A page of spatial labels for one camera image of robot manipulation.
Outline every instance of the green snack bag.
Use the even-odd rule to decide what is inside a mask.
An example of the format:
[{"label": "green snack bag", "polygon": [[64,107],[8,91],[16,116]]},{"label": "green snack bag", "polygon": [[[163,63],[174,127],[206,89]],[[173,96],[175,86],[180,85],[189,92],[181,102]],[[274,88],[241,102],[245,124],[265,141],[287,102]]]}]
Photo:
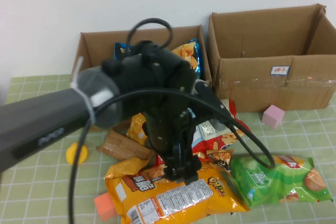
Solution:
[{"label": "green snack bag", "polygon": [[[276,166],[267,169],[252,157],[233,158],[231,170],[250,207],[287,201],[322,201],[332,197],[311,158],[273,155]],[[260,156],[268,162],[266,156]]]}]

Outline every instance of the cardboard box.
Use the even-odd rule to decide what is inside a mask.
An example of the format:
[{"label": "cardboard box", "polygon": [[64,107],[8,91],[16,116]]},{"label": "cardboard box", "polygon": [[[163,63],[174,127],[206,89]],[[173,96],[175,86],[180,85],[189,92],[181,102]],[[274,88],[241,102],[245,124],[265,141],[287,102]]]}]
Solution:
[{"label": "cardboard box", "polygon": [[336,30],[325,6],[212,13],[209,65],[239,112],[321,109],[335,92]]},{"label": "cardboard box", "polygon": [[[77,59],[80,56],[83,56],[83,63],[80,70],[99,66],[102,60],[113,58],[114,43],[125,43],[128,33],[129,31],[81,33],[72,73],[74,72]],[[136,31],[136,33],[133,35],[131,43],[135,45],[140,40],[152,40],[157,44],[162,44],[167,40],[167,37],[168,32],[165,28],[142,29]],[[173,28],[173,39],[169,44],[168,49],[172,50],[193,38],[197,39],[202,51],[203,58],[200,59],[200,64],[203,72],[201,73],[201,78],[209,85],[212,85],[201,26]]]}]

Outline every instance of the white cable tie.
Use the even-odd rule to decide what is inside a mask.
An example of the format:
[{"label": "white cable tie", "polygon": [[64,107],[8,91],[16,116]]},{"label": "white cable tie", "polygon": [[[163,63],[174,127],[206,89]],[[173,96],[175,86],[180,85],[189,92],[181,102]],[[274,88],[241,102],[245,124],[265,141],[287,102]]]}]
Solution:
[{"label": "white cable tie", "polygon": [[91,125],[95,124],[96,122],[96,114],[94,113],[93,110],[93,106],[90,102],[90,98],[78,88],[78,83],[77,83],[77,79],[78,79],[78,73],[79,73],[79,69],[80,66],[83,63],[83,56],[80,56],[76,62],[76,66],[75,66],[75,70],[73,72],[73,78],[72,78],[72,82],[70,84],[70,87],[75,90],[81,97],[83,97],[86,108],[88,109],[89,112],[89,116],[90,116],[90,121],[91,121]]}]

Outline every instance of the orange block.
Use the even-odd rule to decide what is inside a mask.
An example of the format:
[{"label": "orange block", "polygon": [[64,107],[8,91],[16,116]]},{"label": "orange block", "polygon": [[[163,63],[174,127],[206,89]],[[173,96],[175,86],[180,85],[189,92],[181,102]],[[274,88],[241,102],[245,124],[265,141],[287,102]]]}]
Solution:
[{"label": "orange block", "polygon": [[94,203],[97,208],[97,212],[102,221],[106,221],[117,215],[117,211],[114,207],[113,201],[109,193],[102,194],[94,198]]}]

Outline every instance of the green grid mat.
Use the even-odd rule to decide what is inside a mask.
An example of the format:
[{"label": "green grid mat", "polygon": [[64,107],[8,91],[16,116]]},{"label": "green grid mat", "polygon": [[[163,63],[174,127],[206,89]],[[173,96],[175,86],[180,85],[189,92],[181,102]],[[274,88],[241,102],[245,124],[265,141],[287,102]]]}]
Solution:
[{"label": "green grid mat", "polygon": [[[16,102],[69,87],[70,75],[14,78],[6,103]],[[336,94],[323,110],[288,111],[273,130],[261,123],[260,113],[240,113],[238,118],[272,153],[313,157],[317,170],[336,200]],[[22,161],[3,173],[0,185],[0,223],[67,223],[70,165],[66,149],[78,140],[76,131],[63,140]],[[118,217],[102,222],[93,199],[105,193],[104,175],[115,159],[95,150],[106,132],[89,133],[88,159],[79,166],[75,192],[76,223],[119,223]],[[258,148],[248,142],[251,149]],[[235,153],[246,153],[237,143]],[[293,202],[264,205],[246,213],[211,215],[197,223],[336,223],[336,204]]]}]

